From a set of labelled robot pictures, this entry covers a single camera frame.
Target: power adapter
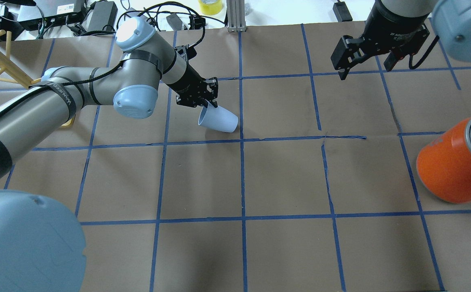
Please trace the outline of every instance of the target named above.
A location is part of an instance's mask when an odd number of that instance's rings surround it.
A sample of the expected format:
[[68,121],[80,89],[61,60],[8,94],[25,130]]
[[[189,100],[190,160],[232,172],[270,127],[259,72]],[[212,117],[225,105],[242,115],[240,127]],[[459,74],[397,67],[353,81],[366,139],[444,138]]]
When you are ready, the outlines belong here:
[[349,9],[347,9],[345,2],[338,0],[338,2],[333,5],[333,12],[338,22],[353,21],[353,17]]
[[113,1],[97,1],[93,3],[93,14],[88,24],[88,31],[113,31],[118,8]]

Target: wire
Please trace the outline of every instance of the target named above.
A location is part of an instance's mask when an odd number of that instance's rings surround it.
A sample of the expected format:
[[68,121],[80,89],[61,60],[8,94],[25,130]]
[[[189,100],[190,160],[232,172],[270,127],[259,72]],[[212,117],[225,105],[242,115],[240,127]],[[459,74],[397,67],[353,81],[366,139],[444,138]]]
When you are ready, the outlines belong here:
[[410,57],[408,58],[408,68],[410,70],[417,69],[417,67],[419,67],[426,60],[426,57],[428,57],[428,55],[430,54],[432,49],[435,47],[435,45],[437,44],[438,41],[439,41],[439,36],[436,35],[434,40],[432,41],[432,43],[428,47],[428,49],[426,49],[426,52],[423,54],[423,57],[421,57],[421,60],[419,60],[419,62],[417,62],[415,65],[412,65],[413,55],[410,55]]
[[[154,26],[155,26],[158,30],[160,30],[160,28],[158,27],[158,22],[157,22],[158,14],[160,14],[160,13],[171,13],[170,11],[160,11],[160,8],[161,8],[162,6],[177,6],[177,7],[185,8],[185,9],[187,9],[187,11],[189,11],[189,13],[179,13],[179,14],[186,14],[186,15],[191,15],[191,16],[196,15],[197,17],[210,18],[210,19],[214,19],[214,20],[216,20],[216,21],[218,21],[218,22],[221,22],[221,23],[225,24],[224,22],[222,22],[222,21],[219,20],[219,19],[216,19],[216,18],[213,18],[213,17],[207,17],[207,16],[200,15],[200,14],[197,13],[194,9],[192,9],[192,8],[186,6],[186,5],[183,5],[183,4],[181,4],[181,3],[174,2],[174,1],[168,1],[168,2],[163,2],[163,3],[160,3],[160,4],[156,4],[156,5],[153,5],[153,6],[149,7],[149,8],[145,8],[143,11],[132,11],[132,12],[139,12],[139,14],[138,14],[137,16],[142,16],[143,14],[147,14],[147,15],[150,17],[150,19],[152,19],[150,13],[156,13],[156,16],[154,17],[154,20],[155,20]],[[124,16],[124,15],[128,15],[128,13],[131,13],[131,11],[126,11],[126,12],[124,12],[124,13],[122,13],[122,14],[120,15],[120,17],[119,17],[118,20],[117,20],[117,29],[118,29],[118,27],[119,27],[119,23],[120,23],[121,17]],[[200,44],[200,43],[203,41],[203,39],[204,39],[204,37],[205,37],[205,32],[206,32],[206,28],[205,28],[205,26],[202,26],[202,34],[201,34],[200,39],[198,39],[198,41],[196,41],[194,44],[192,44],[192,45],[190,46],[190,48],[194,48],[195,46],[197,46],[198,44]]]
[[81,80],[81,81],[72,81],[72,82],[65,82],[65,83],[62,83],[63,86],[69,86],[69,85],[79,85],[79,84],[85,84],[85,83],[91,83],[91,82],[94,82],[94,81],[97,81],[99,79],[102,79],[108,75],[111,75],[113,74],[115,71],[117,71],[120,67],[122,67],[122,62],[119,62],[115,67],[113,67],[111,70],[109,70],[108,72],[104,73],[104,74],[101,74],[97,77],[94,77],[94,78],[91,78],[91,79],[86,79],[86,80]]
[[41,13],[41,28],[37,32],[36,39],[42,39],[43,35],[45,34],[45,14],[43,13],[41,8],[39,8],[37,4],[36,4],[36,7],[39,10],[39,13]]
[[108,26],[112,29],[112,32],[115,32],[115,28],[111,24],[106,24],[105,26],[102,26],[102,30],[104,30],[104,28],[107,28]]
[[125,10],[128,10],[129,8],[131,8],[131,2],[129,0],[126,0],[128,2],[128,7],[126,8],[126,6],[124,6],[124,0],[120,0],[120,5],[122,5],[122,8],[124,8]]

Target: router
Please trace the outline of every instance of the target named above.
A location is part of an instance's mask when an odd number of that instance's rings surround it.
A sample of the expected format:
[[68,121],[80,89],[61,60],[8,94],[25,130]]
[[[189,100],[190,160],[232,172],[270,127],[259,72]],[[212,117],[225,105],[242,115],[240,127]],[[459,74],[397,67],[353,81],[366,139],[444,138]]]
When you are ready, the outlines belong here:
[[[84,0],[41,0],[36,3],[47,23],[53,26],[63,26],[67,16],[69,24],[81,22],[86,16]],[[17,21],[28,31],[37,30],[41,22],[39,9],[36,6],[21,6]]]

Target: orange can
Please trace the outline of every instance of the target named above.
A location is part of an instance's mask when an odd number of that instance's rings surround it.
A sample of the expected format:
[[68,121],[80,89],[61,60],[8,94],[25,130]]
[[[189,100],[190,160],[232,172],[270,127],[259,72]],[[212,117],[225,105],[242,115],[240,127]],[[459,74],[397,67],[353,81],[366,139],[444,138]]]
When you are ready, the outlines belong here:
[[471,119],[425,146],[416,168],[425,187],[442,200],[471,202]]

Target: blue tape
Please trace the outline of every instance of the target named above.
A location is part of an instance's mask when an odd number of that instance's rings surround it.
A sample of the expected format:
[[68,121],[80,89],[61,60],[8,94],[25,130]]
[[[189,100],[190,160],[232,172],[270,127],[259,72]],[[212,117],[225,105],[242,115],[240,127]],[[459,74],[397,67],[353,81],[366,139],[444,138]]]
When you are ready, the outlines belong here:
[[342,287],[342,291],[345,292],[345,277],[343,275],[343,263],[342,263],[342,254],[340,251],[340,240],[338,238],[338,228],[336,224],[337,216],[334,213],[334,205],[331,199],[331,189],[330,189],[330,180],[328,178],[328,158],[326,157],[326,148],[324,145],[321,146],[322,151],[322,161],[324,162],[324,175],[326,178],[326,188],[328,189],[328,200],[330,203],[330,211],[331,211],[331,218],[332,218],[332,227],[333,227],[333,236],[334,236],[334,247],[336,248],[336,257],[338,262],[338,272],[340,274],[340,284]]
[[109,45],[109,54],[106,61],[106,67],[109,67],[109,63],[111,62],[111,56],[113,55],[113,47],[115,46],[115,37],[111,38],[111,45]]
[[412,133],[398,133],[401,136],[409,136],[409,135],[442,135],[444,131],[441,132],[412,132]]
[[239,137],[241,151],[241,238],[243,248],[243,291],[248,292],[248,262],[246,258],[246,201],[244,182],[244,133],[243,133],[243,44],[241,31],[238,32],[239,48]]
[[335,216],[336,218],[419,216],[419,211],[385,212],[385,213],[346,213],[346,214],[335,214]]
[[95,120],[93,120],[93,128],[91,129],[90,144],[88,146],[88,155],[86,156],[86,163],[84,164],[84,170],[82,171],[82,179],[80,181],[79,194],[77,197],[77,203],[75,205],[75,217],[79,216],[80,201],[82,199],[82,191],[84,190],[86,174],[88,173],[88,165],[90,164],[93,139],[95,138],[95,129],[97,128],[98,113],[100,112],[100,110],[101,110],[101,106],[97,105],[97,110],[95,111]]
[[14,173],[14,168],[15,168],[15,165],[13,165],[12,168],[10,168],[10,172],[9,172],[8,177],[7,177],[7,181],[5,181],[5,185],[3,187],[4,190],[8,189],[8,185],[10,184],[10,178],[12,177],[12,174]]
[[311,81],[311,93],[313,94],[313,105],[315,105],[315,116],[317,117],[317,127],[319,128],[319,131],[322,131],[319,116],[319,104],[317,102],[317,91],[315,90],[315,80],[313,79],[313,68],[311,66],[311,56],[309,55],[308,39],[306,38],[306,30],[304,29],[304,24],[300,24],[300,28],[302,29],[302,38],[304,39],[306,56],[308,57],[309,78]]
[[[173,47],[176,46],[176,36],[178,32],[174,31]],[[165,161],[167,159],[167,140],[169,139],[169,120],[171,118],[171,98],[172,89],[169,88],[167,94],[167,117],[165,118],[165,136],[163,138],[162,168],[160,170],[160,187],[158,189],[158,207],[156,209],[156,226],[154,228],[154,242],[152,246],[152,261],[149,291],[154,290],[154,274],[156,272],[156,252],[158,251],[158,237],[160,234],[160,218],[162,213],[163,183],[165,178]]]
[[78,146],[78,147],[48,147],[48,148],[42,148],[42,147],[36,147],[32,149],[32,151],[73,151],[73,150],[86,150],[88,149],[89,146]]
[[417,187],[415,186],[415,179],[412,172],[412,167],[410,166],[410,161],[408,159],[407,150],[405,148],[405,143],[403,137],[399,136],[399,142],[401,143],[401,148],[403,150],[403,156],[405,158],[405,163],[407,165],[408,174],[410,176],[410,182],[412,183],[412,189],[414,190],[415,201],[417,203],[417,208],[419,209],[419,215],[421,217],[421,222],[423,224],[423,229],[425,231],[426,243],[428,244],[428,249],[430,251],[430,257],[432,258],[432,264],[434,265],[435,274],[437,277],[437,282],[439,284],[439,289],[445,291],[445,286],[443,285],[443,279],[441,278],[441,272],[439,271],[439,266],[437,264],[437,259],[434,253],[434,247],[432,246],[432,239],[430,238],[430,233],[428,231],[428,226],[426,225],[425,214],[423,212],[423,207],[421,206],[421,201],[419,200],[419,193],[417,192]]
[[52,56],[52,51],[54,51],[54,45],[56,44],[56,39],[52,39],[52,44],[50,45],[50,50],[48,51],[48,55],[46,57],[45,66],[43,66],[43,72],[41,76],[45,74],[45,71],[48,67],[48,62],[50,62],[50,57]]
[[378,69],[380,70],[381,82],[383,83],[383,88],[385,89],[385,94],[387,96],[387,100],[389,101],[389,105],[391,107],[392,117],[394,119],[394,122],[396,123],[396,127],[398,129],[398,132],[402,133],[403,128],[402,128],[401,123],[399,122],[399,120],[396,116],[396,111],[394,110],[394,104],[392,103],[391,94],[389,92],[389,87],[387,87],[387,81],[385,80],[385,76],[383,74],[383,69],[382,69],[381,63],[380,63],[380,58],[378,58],[378,56],[376,56],[376,64],[378,65]]
[[125,220],[125,221],[83,221],[81,226],[95,225],[128,225],[128,224],[154,224],[156,220]]

